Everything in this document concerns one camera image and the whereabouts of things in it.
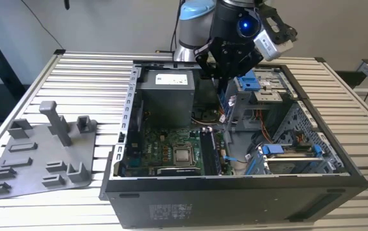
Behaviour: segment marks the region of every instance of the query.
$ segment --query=white wall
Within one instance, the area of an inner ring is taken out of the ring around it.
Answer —
[[[63,49],[153,52],[167,50],[177,0],[25,0]],[[0,49],[29,84],[58,46],[20,0],[0,0]]]
[[[25,0],[66,50],[169,49],[177,0]],[[337,70],[368,58],[368,0],[271,0],[298,32],[286,55],[323,57]],[[30,83],[58,46],[18,0],[0,0],[0,49]]]
[[[322,57],[334,70],[368,59],[368,0],[273,0],[298,40],[289,56]]]

